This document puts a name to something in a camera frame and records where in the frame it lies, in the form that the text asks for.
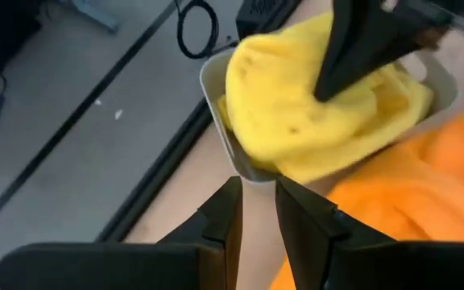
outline black cable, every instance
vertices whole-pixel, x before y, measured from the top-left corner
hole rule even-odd
[[[219,35],[219,22],[216,12],[213,8],[204,0],[192,0],[182,11],[180,11],[180,6],[178,0],[173,0],[176,4],[176,9],[178,10],[178,25],[176,27],[176,40],[178,41],[178,46],[182,53],[190,59],[197,60],[211,56],[213,54],[213,48],[216,46]],[[207,12],[210,17],[211,22],[211,32],[207,44],[201,52],[192,53],[190,52],[184,43],[184,22],[187,17],[187,13],[194,7],[200,7]]]

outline plastic basket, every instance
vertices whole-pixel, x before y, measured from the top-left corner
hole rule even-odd
[[[226,154],[229,156],[234,170],[241,177],[252,183],[268,183],[275,179],[276,174],[252,166],[248,155],[242,149],[234,134],[225,128],[219,114],[217,100],[225,94],[226,68],[233,52],[233,49],[227,50],[211,57],[204,63],[200,73],[201,87],[203,88],[207,103],[209,104]],[[448,121],[448,118],[452,116],[453,110],[456,110],[459,106],[459,101],[461,100],[461,94],[459,93],[454,77],[430,52],[416,52],[415,55],[426,70],[423,83],[434,91],[435,98],[429,116],[411,130],[402,134],[397,141],[422,131],[431,130],[445,123]],[[402,64],[400,67],[405,69],[406,65]],[[333,174],[330,178],[323,178],[322,181],[326,184],[324,188],[329,189],[334,186],[334,183],[338,181],[338,176],[341,175],[342,174]]]

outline table surface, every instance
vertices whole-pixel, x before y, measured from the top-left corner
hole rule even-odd
[[[303,0],[287,26],[330,8],[329,0]],[[463,93],[464,36],[450,33],[437,57],[455,76]],[[156,242],[197,210],[225,181],[236,175],[218,132],[211,125],[130,232],[127,242]],[[316,189],[318,184],[309,184]],[[284,261],[272,188],[243,182],[243,234],[238,289],[267,289]]]

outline white container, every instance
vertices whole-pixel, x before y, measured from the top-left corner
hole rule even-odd
[[[201,87],[203,88],[207,103],[209,104],[223,146],[226,149],[226,153],[235,171],[241,177],[252,183],[269,183],[276,178],[276,174],[266,172],[251,165],[248,155],[242,149],[234,134],[226,129],[219,114],[217,100],[225,94],[226,68],[233,52],[233,49],[227,50],[211,57],[204,63],[200,72]],[[429,116],[410,131],[404,133],[399,140],[444,124],[448,121],[450,116],[453,115],[453,112],[459,106],[459,101],[461,100],[461,94],[459,93],[454,77],[430,52],[416,52],[415,55],[426,70],[423,83],[434,91],[435,98]],[[403,63],[400,67],[404,69],[404,67],[407,68],[408,66]],[[351,170],[351,168],[346,168],[318,180],[317,182],[323,183],[323,186],[319,184],[318,187],[323,188],[325,191],[323,193],[326,193],[326,191],[331,189],[335,183],[345,175],[345,172],[350,171],[349,169]]]

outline yellow cloth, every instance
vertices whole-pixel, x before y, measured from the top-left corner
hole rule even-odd
[[[388,148],[328,198],[397,240],[464,242],[464,115]],[[286,260],[271,290],[291,289]]]
[[[225,127],[228,130],[234,132],[234,130],[232,129],[232,125],[230,124],[229,114],[227,113],[227,109],[226,109],[226,96],[221,96],[217,100],[217,108],[219,109],[219,114],[222,117],[222,121],[223,121],[223,124],[225,125]],[[261,161],[258,161],[256,159],[250,157],[250,163],[255,168],[264,169],[264,170],[269,171],[269,172],[275,172],[275,173],[279,172],[277,167],[272,162],[261,162]]]
[[[390,64],[318,102],[313,91],[332,18],[243,40],[226,74],[226,111],[246,153],[300,183],[386,146],[426,115],[433,95]]]

